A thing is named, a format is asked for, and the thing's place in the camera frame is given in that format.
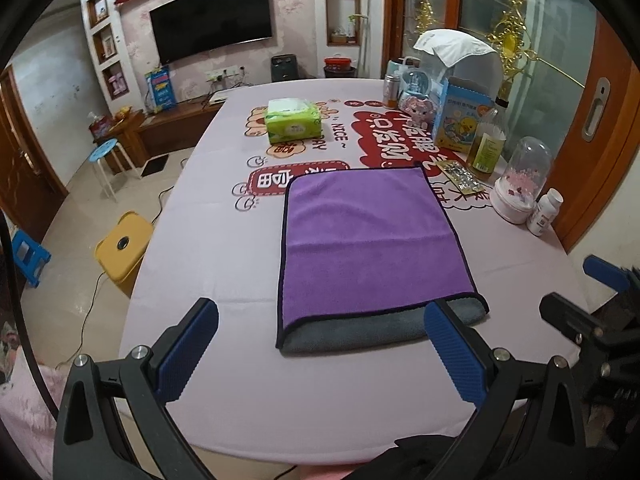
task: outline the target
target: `metal screw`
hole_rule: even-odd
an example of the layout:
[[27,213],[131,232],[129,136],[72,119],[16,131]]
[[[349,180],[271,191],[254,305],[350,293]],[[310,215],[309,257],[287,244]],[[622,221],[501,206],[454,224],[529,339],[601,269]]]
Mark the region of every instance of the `metal screw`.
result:
[[131,357],[134,359],[144,359],[146,355],[149,353],[149,348],[144,345],[136,346],[131,351]]
[[609,363],[603,363],[600,367],[600,376],[609,377],[611,374],[611,365]]
[[567,368],[569,365],[566,359],[561,355],[557,355],[554,357],[554,364],[556,365],[557,368]]
[[497,361],[505,362],[511,359],[511,354],[506,348],[496,348],[494,350],[494,357]]
[[79,367],[84,366],[88,362],[89,362],[89,357],[84,354],[80,354],[78,357],[74,359],[74,364]]

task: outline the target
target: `printed tablecloth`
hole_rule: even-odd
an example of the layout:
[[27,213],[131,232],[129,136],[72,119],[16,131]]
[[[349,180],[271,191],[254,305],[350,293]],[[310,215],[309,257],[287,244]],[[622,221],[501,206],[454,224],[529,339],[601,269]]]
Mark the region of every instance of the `printed tablecloth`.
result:
[[[319,104],[322,139],[269,145],[267,103],[286,97]],[[120,346],[124,356],[151,345],[198,298],[216,301],[220,329],[180,400],[168,406],[191,444],[274,462],[356,463],[398,438],[456,435],[473,412],[428,340],[295,358],[275,348],[284,192],[299,174],[426,162],[491,308],[478,332],[518,359],[576,361],[577,347],[538,313],[553,291],[586,306],[555,234],[536,238],[508,224],[488,194],[461,195],[434,164],[457,155],[407,127],[381,98],[377,80],[239,89],[191,155],[146,251]]]

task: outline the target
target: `blue stool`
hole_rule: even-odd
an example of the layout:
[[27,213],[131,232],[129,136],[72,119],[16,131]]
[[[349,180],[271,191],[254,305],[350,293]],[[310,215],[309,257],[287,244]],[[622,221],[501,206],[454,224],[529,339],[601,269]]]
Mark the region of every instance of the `blue stool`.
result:
[[[22,245],[27,246],[27,252],[23,257],[18,256],[18,252],[22,248]],[[51,253],[45,250],[39,243],[34,242],[31,237],[22,230],[14,236],[12,241],[12,248],[14,250],[15,266],[20,269],[27,278],[27,281],[31,286],[40,285],[40,273],[42,268],[51,259]]]
[[[127,174],[127,172],[122,167],[122,163],[120,162],[120,159],[116,156],[116,152],[115,152],[116,147],[120,150],[120,153],[122,154],[124,159],[127,161],[127,164],[129,164],[129,166],[136,173],[138,178],[142,179],[140,170],[133,165],[133,162],[129,158],[129,155],[127,155],[127,152],[124,151],[124,148],[122,147],[122,144],[118,142],[118,139],[109,139],[103,144],[101,144],[100,146],[98,146],[95,150],[93,150],[92,154],[89,155],[89,162],[93,162],[95,164],[93,166],[95,177],[98,179],[98,182],[100,182],[100,185],[104,189],[104,192],[106,193],[106,195],[109,196],[109,191],[111,191],[111,196],[113,196],[113,199],[117,202],[118,199],[116,198],[116,193],[113,191],[113,187],[111,187],[111,183],[109,182],[109,179],[107,178],[107,174],[104,172],[104,168],[102,166],[103,158],[107,156],[109,153],[113,152],[113,158],[116,160],[116,163],[120,168],[120,171],[124,174]],[[102,178],[98,176],[98,172],[95,169],[96,166],[100,170],[100,173],[102,174]]]

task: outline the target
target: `gold ornament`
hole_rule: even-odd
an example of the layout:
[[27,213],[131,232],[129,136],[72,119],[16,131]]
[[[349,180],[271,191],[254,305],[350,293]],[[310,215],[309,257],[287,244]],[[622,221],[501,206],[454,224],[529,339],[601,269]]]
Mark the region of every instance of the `gold ornament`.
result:
[[415,19],[415,33],[418,35],[424,34],[434,23],[436,23],[436,20],[433,17],[431,0],[420,0],[420,13]]
[[494,27],[493,33],[486,37],[489,44],[500,54],[500,60],[502,61],[504,81],[500,86],[498,97],[505,101],[509,100],[511,86],[515,77],[524,72],[531,61],[541,61],[584,88],[582,83],[560,70],[557,66],[542,59],[533,49],[533,40],[520,12],[523,1],[509,0],[509,4],[509,9],[503,12],[502,19]]

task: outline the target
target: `wooden door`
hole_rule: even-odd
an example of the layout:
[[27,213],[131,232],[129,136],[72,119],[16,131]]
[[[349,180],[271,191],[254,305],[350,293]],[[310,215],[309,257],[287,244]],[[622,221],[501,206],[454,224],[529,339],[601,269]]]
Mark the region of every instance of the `wooden door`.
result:
[[9,67],[0,75],[0,206],[41,242],[67,195],[31,129]]
[[[413,54],[423,5],[424,0],[386,0],[385,66],[392,57]],[[488,42],[512,1],[430,0],[429,8],[430,28],[456,28]],[[547,187],[565,198],[554,226],[569,250],[606,206],[632,161],[640,141],[635,122],[640,77],[620,39],[587,0],[522,0],[520,12],[531,40],[527,46],[542,60],[531,61],[514,80],[505,157],[524,136],[549,145],[556,161]],[[603,81],[606,106],[598,111],[600,122],[587,142],[583,131]]]

